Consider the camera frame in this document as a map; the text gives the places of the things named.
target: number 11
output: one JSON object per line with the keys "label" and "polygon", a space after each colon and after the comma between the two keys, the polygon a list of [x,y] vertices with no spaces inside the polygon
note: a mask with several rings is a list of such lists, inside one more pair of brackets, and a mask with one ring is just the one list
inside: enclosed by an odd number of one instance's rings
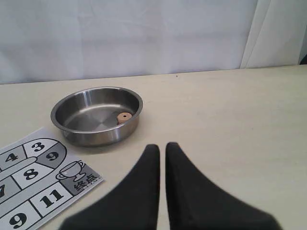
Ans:
{"label": "number 11", "polygon": [[[53,190],[49,195],[53,195],[56,198],[56,201],[60,200],[62,196],[60,193],[57,192],[57,190]],[[50,207],[54,204],[54,202],[51,202],[49,198],[45,195],[43,198],[40,199],[40,201],[43,201],[46,204],[46,208]]]}

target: game board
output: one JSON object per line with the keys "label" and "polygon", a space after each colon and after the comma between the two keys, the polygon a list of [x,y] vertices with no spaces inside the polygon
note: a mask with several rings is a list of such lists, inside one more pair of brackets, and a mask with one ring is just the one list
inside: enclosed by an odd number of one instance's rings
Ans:
{"label": "game board", "polygon": [[0,228],[37,229],[102,181],[40,129],[0,150]]}

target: white curtain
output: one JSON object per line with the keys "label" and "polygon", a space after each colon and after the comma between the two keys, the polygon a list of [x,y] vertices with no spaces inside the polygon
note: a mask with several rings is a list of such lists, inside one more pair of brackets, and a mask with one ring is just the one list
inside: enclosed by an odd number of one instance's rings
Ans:
{"label": "white curtain", "polygon": [[0,83],[297,64],[306,0],[0,0]]}

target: number 3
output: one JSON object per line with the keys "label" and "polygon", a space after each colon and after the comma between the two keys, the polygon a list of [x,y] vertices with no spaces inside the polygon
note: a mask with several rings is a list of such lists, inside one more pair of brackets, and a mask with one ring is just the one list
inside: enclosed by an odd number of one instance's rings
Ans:
{"label": "number 3", "polygon": [[35,143],[34,145],[32,145],[31,147],[35,148],[34,152],[38,152],[38,151],[42,150],[45,146],[42,145],[42,142],[38,142],[38,143]]}
{"label": "number 3", "polygon": [[24,225],[26,220],[27,220],[27,216],[24,213],[18,213],[10,219],[10,224],[15,225],[13,228],[17,229],[17,228],[21,227],[22,225]]}

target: teacup icon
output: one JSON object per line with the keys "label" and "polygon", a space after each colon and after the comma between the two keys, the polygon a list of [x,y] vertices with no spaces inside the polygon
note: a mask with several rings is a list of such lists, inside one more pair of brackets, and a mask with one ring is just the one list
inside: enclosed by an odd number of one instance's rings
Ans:
{"label": "teacup icon", "polygon": [[86,175],[86,173],[80,174],[84,166],[85,164],[82,161],[73,161],[72,163],[69,163],[64,168],[62,168],[56,175],[56,178],[58,180],[63,180],[75,176],[75,179],[73,181],[78,181]]}

